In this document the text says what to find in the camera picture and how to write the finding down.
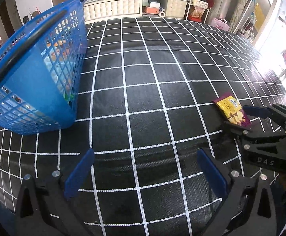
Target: cardboard box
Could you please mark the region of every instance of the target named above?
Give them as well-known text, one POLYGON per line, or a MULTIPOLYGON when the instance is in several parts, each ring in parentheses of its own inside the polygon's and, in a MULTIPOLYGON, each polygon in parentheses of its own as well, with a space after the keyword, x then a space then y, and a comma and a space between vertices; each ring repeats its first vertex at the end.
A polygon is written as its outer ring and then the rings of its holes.
POLYGON ((146 7, 144 7, 143 11, 145 13, 148 13, 148 14, 158 14, 159 13, 159 8, 152 8, 152 7, 146 6, 146 7))
POLYGON ((201 0, 193 0, 193 5, 207 9, 208 3, 201 0))

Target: metal screw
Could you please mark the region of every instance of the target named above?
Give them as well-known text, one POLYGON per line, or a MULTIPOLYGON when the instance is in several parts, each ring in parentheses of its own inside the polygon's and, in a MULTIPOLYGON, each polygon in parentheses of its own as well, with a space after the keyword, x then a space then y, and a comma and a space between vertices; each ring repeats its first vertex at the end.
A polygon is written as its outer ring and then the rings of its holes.
POLYGON ((262 180, 267 180, 267 179, 268 179, 268 177, 267 177, 265 174, 261 174, 261 175, 260 175, 260 178, 261 178, 262 180))
POLYGON ((24 180, 29 180, 31 178, 31 175, 30 174, 26 174, 25 176, 24 176, 24 180))
POLYGON ((232 175, 233 177, 238 177, 238 176, 239 176, 239 172, 238 172, 237 170, 233 170, 233 171, 231 172, 231 175, 232 175))
POLYGON ((53 177, 58 177, 58 176, 60 176, 60 171, 58 171, 58 170, 53 171, 53 172, 52 172, 52 176, 53 176, 53 177))

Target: snack bag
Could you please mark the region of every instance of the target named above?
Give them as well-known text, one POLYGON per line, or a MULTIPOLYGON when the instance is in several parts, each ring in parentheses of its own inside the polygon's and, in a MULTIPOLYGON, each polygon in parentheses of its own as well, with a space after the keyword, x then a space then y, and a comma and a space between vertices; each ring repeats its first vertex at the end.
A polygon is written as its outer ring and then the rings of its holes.
POLYGON ((191 14, 194 18, 202 18, 203 13, 205 12, 205 9, 202 7, 194 6, 194 12, 191 14))
POLYGON ((225 94, 213 102, 223 111, 229 122, 243 127, 251 124, 240 103, 231 94, 225 94))

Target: floor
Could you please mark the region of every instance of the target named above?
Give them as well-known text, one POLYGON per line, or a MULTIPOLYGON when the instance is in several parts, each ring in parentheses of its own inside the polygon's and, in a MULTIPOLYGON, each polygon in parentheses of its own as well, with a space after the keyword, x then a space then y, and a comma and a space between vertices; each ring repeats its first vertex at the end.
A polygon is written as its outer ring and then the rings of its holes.
MULTIPOLYGON (((22 177, 38 178, 92 147, 95 163, 72 204, 94 235, 196 235, 220 204, 196 150, 245 176, 277 173, 246 164, 212 103, 286 104, 260 54, 228 32, 185 20, 124 18, 86 26, 86 53, 73 126, 31 136, 0 128, 0 201, 14 211, 22 177)), ((252 128, 281 130, 250 117, 252 128)), ((244 199, 238 210, 240 212, 244 199)))

